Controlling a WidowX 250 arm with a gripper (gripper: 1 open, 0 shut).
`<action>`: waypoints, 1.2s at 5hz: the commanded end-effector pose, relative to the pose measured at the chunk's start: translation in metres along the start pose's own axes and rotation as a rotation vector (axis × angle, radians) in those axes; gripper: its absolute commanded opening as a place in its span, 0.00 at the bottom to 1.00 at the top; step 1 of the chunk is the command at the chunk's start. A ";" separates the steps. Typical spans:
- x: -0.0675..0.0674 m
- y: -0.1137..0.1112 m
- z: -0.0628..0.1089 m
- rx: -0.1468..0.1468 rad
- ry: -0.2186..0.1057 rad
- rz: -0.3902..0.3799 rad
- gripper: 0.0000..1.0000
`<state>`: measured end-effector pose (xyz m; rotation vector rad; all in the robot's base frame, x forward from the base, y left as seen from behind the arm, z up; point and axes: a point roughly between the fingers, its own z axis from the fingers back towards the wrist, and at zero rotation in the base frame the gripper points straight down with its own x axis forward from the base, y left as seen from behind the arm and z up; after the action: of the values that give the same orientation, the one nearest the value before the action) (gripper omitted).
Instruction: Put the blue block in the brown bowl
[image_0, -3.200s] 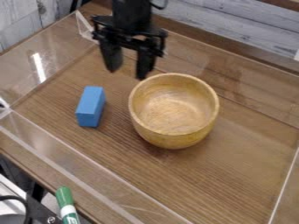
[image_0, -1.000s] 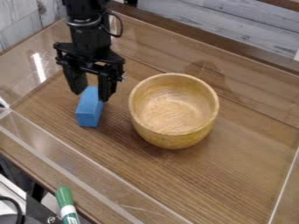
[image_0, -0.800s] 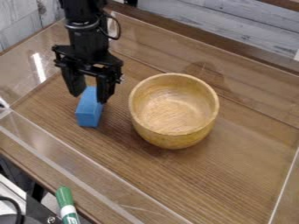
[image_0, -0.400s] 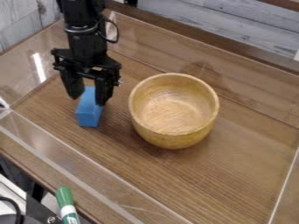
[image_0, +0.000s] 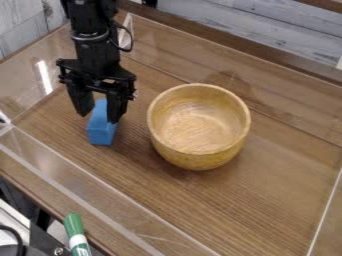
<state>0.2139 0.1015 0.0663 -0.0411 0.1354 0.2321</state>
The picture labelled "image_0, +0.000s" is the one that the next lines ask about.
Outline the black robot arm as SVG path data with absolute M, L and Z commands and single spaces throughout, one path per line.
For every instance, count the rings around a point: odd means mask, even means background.
M 118 123 L 127 112 L 128 102 L 135 98 L 136 75 L 120 65 L 120 52 L 132 48 L 119 46 L 118 30 L 127 27 L 114 17 L 118 13 L 116 0 L 60 0 L 71 22 L 71 39 L 76 58 L 57 59 L 59 81 L 80 116 L 95 107 L 93 93 L 107 99 L 107 121 Z

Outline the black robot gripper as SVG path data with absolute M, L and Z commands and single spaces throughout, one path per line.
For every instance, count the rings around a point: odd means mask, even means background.
M 68 95 L 76 113 L 84 117 L 95 107 L 91 89 L 107 93 L 107 119 L 118 123 L 134 99 L 136 76 L 120 66 L 120 52 L 132 48 L 119 46 L 118 32 L 107 31 L 93 37 L 72 35 L 76 59 L 59 59 L 59 79 L 67 84 Z

